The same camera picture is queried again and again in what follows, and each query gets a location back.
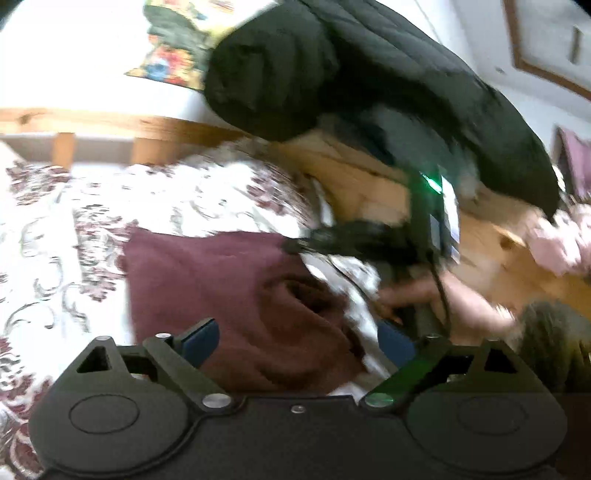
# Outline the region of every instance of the white wall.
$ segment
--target white wall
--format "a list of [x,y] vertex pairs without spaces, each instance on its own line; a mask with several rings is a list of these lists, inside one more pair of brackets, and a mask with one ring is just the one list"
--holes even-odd
[[507,85],[591,121],[591,102],[513,66],[503,0],[453,0],[453,3],[477,59],[478,73],[485,81]]
[[[475,65],[450,0],[382,1]],[[143,4],[24,1],[0,32],[0,108],[110,111],[223,125],[201,94],[124,75],[150,48]]]
[[[381,0],[381,2],[405,16],[431,38],[441,42],[477,73],[483,71],[485,74],[488,74],[489,71],[496,73],[494,66],[487,65],[485,69],[477,67],[475,55],[452,0]],[[553,105],[547,99],[529,95],[497,82],[490,83],[515,105],[548,151],[553,145],[556,125],[571,129],[580,137],[591,140],[591,122],[588,120],[579,118]],[[579,101],[586,102],[582,98],[579,98]]]

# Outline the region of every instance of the black device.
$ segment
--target black device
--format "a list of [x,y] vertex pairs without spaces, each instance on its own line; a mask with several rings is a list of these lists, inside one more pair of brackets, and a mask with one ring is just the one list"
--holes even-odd
[[407,172],[410,218],[402,225],[386,225],[368,220],[338,223],[312,230],[308,237],[287,239],[288,252],[317,252],[324,255],[356,257],[362,261],[389,265],[392,280],[409,278],[408,267],[427,264],[434,275],[446,318],[442,324],[428,305],[398,309],[403,325],[379,322],[378,338],[388,337],[395,363],[402,365],[415,354],[405,338],[417,341],[430,333],[446,335],[450,324],[449,305],[438,270],[449,262],[459,262],[460,225],[457,199],[452,184],[439,168],[427,175]]
[[196,368],[218,338],[208,320],[141,346],[91,342],[33,411],[42,478],[561,478],[551,460],[564,413],[503,342],[424,338],[356,405],[227,394]]

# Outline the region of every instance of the black mount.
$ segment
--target black mount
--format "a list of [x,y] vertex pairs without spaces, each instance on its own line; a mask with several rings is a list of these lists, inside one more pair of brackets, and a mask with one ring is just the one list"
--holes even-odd
[[227,395],[196,368],[218,339],[210,319],[141,346],[91,342],[33,412],[43,478],[560,478],[564,413],[503,342],[423,338],[356,405]]

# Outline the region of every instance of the pink fabric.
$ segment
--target pink fabric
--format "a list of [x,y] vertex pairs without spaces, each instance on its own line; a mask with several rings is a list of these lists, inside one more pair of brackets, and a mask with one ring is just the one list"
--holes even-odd
[[591,272],[591,206],[577,205],[571,216],[559,210],[554,225],[540,219],[528,237],[536,263],[558,277]]
[[571,130],[560,129],[573,179],[574,193],[580,199],[591,190],[591,145]]

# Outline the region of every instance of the circular pad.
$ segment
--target circular pad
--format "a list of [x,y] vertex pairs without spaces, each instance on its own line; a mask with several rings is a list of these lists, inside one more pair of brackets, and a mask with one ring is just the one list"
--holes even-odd
[[86,433],[125,430],[138,416],[137,404],[122,395],[94,395],[79,401],[70,411],[72,425]]
[[472,472],[511,473],[556,452],[566,417],[544,393],[426,391],[410,405],[407,426],[442,462]]

